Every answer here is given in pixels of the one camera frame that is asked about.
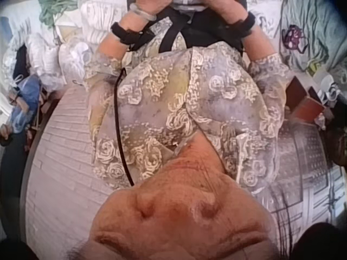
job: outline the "wrist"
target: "wrist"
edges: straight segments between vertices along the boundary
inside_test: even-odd
[[[248,17],[247,10],[238,2],[230,1],[217,11],[228,24],[244,21]]]
[[[130,11],[123,16],[118,24],[126,31],[132,30],[135,32],[140,32],[148,24],[148,20]]]

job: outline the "elderly person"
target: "elderly person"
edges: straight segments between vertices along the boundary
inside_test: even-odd
[[[204,2],[230,25],[251,21],[237,1]],[[288,68],[260,27],[242,38],[246,68],[225,42],[187,49],[181,33],[159,53],[162,19],[113,96],[126,35],[170,3],[137,0],[88,65],[95,173],[120,189],[128,168],[136,185],[110,196],[76,259],[276,259],[271,216],[247,191],[276,177]]]

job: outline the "bed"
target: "bed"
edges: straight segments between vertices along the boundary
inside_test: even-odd
[[[248,10],[295,72],[324,67],[347,93],[347,26],[330,0],[247,0]]]

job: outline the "rose pattern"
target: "rose pattern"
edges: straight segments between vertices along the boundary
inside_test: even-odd
[[[123,164],[119,162],[110,163],[107,168],[107,172],[111,178],[119,178],[125,174]]]
[[[157,37],[133,54],[133,70],[118,89],[117,97],[127,103],[126,109],[121,104],[119,113],[126,119],[120,122],[121,138],[131,173],[139,174],[137,180],[153,176],[200,129],[226,172],[257,193],[278,168],[274,154],[285,105],[287,80],[282,76],[288,68],[275,54],[251,62],[247,70],[239,53],[223,42],[188,50],[179,44],[179,50],[157,55],[170,25],[169,19],[155,25]],[[102,84],[100,89],[112,93],[110,82],[119,75],[120,62],[103,58],[90,63],[88,70],[87,86],[95,89]],[[106,94],[98,97],[106,113],[90,106],[92,118],[100,118],[90,126],[94,172],[115,189],[128,187],[115,138],[113,101]]]
[[[102,164],[109,164],[115,157],[115,146],[113,140],[99,139],[95,153],[96,160]]]

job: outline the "black wristband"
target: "black wristband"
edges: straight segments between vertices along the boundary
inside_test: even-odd
[[[240,38],[245,38],[252,33],[252,28],[254,25],[255,16],[251,12],[248,12],[248,16],[244,21],[240,20],[232,25],[229,25],[229,27]]]
[[[142,36],[142,32],[135,32],[132,30],[125,30],[118,23],[114,23],[111,27],[111,31],[116,37],[120,39],[120,42],[125,45],[132,45],[139,41]]]

